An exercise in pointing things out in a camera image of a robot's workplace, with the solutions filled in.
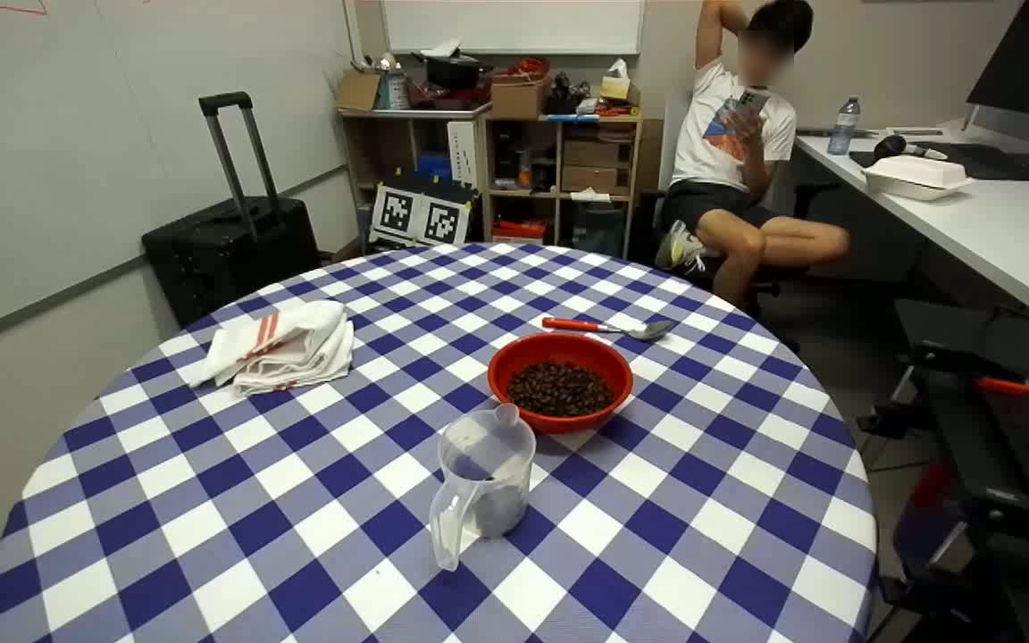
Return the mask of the red handled metal spoon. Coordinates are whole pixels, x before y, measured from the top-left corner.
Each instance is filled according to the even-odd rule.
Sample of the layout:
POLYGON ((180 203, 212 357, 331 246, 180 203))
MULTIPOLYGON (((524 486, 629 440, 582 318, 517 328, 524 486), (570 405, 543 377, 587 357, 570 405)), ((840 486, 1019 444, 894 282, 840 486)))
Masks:
POLYGON ((554 332, 595 332, 595 337, 623 337, 641 344, 659 344, 670 332, 670 320, 641 320, 641 326, 610 326, 610 320, 590 320, 590 318, 543 318, 543 328, 554 332))

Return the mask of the red bowl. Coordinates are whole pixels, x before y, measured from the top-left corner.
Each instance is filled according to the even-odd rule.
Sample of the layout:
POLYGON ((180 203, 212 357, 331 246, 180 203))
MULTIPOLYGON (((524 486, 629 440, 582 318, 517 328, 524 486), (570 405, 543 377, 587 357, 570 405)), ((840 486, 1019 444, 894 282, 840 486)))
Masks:
POLYGON ((537 332, 505 344, 487 364, 487 387, 499 405, 510 405, 537 431, 560 436, 560 431, 590 431, 609 424, 631 393, 631 369, 629 361, 604 339, 576 337, 576 332, 537 332), (579 364, 590 369, 610 393, 610 399, 590 413, 537 413, 510 399, 510 376, 543 364, 579 364))

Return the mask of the coffee beans in bowl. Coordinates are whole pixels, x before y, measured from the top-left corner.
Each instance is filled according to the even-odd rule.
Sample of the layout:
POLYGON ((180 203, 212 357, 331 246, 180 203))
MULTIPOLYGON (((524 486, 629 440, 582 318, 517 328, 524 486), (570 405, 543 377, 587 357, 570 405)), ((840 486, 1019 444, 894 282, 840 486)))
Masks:
POLYGON ((543 361, 510 376, 510 399, 537 413, 590 413, 610 399, 609 387, 579 364, 543 361))

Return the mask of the clear plastic jug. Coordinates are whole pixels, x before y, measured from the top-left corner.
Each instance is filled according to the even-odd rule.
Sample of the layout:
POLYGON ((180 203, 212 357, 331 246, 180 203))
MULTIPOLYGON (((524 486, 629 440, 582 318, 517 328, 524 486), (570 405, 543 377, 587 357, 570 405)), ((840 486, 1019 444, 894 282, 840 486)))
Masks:
POLYGON ((473 409, 437 436, 438 489, 429 502, 433 558, 455 571, 466 532, 482 540, 510 532, 529 502, 537 431, 510 405, 473 409))

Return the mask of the wooden shelving unit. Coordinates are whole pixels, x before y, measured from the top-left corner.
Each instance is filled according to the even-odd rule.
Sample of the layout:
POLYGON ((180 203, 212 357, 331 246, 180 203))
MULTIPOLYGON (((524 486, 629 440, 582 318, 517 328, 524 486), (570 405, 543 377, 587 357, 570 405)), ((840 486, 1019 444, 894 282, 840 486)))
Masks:
POLYGON ((369 109, 344 114, 360 230, 374 189, 475 195, 466 242, 560 242, 626 258, 654 184, 659 128, 643 114, 369 109))

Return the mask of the fiducial marker board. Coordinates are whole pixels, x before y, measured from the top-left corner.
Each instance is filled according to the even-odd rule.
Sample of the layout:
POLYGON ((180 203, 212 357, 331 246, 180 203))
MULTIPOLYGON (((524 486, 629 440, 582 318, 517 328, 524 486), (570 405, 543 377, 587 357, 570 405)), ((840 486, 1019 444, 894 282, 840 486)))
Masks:
POLYGON ((437 184, 391 184, 374 189, 369 240, 401 246, 466 242, 473 230, 475 195, 466 189, 437 184))

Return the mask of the white red striped cloth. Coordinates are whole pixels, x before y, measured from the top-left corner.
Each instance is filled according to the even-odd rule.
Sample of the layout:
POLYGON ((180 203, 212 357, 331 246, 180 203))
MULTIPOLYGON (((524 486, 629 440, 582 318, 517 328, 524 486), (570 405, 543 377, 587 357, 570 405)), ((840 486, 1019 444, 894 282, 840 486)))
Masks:
POLYGON ((335 300, 281 303, 261 318, 226 320, 204 361, 200 377, 245 393, 319 387, 355 364, 355 320, 335 300))

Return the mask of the blue white checkered tablecloth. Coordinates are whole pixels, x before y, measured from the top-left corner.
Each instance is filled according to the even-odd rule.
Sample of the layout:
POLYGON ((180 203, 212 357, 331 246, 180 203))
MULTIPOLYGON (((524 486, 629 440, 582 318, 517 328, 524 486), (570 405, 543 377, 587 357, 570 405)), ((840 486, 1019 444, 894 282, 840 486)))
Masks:
POLYGON ((82 409, 6 515, 0 643, 860 643, 860 455, 743 312, 569 246, 373 253, 243 306, 307 300, 355 318, 335 383, 230 393, 185 328, 82 409), (523 525, 438 571, 437 436, 554 314, 623 328, 631 396, 543 444, 523 525))

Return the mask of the cardboard box on shelf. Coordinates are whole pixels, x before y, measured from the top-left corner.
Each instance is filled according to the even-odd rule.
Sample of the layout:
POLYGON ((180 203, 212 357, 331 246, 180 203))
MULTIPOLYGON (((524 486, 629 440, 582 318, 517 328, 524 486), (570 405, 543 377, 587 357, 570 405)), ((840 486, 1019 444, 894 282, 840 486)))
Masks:
POLYGON ((338 114, 369 114, 378 101, 378 74, 374 70, 347 70, 338 77, 335 109, 338 114))

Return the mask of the black rolling suitcase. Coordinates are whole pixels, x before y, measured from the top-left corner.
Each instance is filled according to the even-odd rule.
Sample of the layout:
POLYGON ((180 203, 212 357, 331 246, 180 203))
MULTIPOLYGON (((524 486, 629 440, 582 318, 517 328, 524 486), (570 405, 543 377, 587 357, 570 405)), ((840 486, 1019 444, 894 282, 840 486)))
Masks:
POLYGON ((320 264, 307 203, 274 189, 255 101, 243 88, 200 96, 200 114, 214 140, 230 195, 144 236, 144 253, 180 326, 194 326, 230 300, 320 264), (243 109, 264 183, 261 195, 245 195, 239 184, 230 140, 217 120, 226 108, 243 109))

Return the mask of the seated person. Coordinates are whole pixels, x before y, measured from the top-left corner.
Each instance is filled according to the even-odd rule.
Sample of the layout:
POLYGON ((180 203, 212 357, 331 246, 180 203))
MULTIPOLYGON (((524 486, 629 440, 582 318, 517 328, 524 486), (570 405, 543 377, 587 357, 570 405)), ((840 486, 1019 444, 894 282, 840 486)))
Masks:
POLYGON ((813 28, 806 0, 700 0, 697 74, 674 140, 674 169, 662 203, 659 259, 705 276, 737 306, 753 300, 762 272, 806 272, 850 253, 850 233, 828 221, 773 215, 763 195, 793 156, 796 108, 780 93, 749 93, 731 77, 722 39, 740 28, 786 28, 801 53, 813 28))

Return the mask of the clear water bottle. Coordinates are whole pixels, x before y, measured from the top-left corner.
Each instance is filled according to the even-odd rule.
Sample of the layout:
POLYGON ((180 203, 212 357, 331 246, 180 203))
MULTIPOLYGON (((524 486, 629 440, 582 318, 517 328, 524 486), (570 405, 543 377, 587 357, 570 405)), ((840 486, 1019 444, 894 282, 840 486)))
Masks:
POLYGON ((857 120, 860 120, 860 101, 846 96, 843 108, 835 109, 835 120, 831 120, 828 152, 835 152, 835 156, 850 152, 857 120))

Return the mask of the white desk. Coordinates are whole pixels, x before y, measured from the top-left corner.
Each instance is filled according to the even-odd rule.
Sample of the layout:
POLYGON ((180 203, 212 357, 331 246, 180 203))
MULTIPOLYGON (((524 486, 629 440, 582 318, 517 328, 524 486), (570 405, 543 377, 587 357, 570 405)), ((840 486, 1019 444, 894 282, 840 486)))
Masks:
POLYGON ((1029 183, 971 183, 943 199, 909 199, 872 189, 866 169, 828 152, 821 136, 801 136, 796 151, 1029 306, 1029 183))

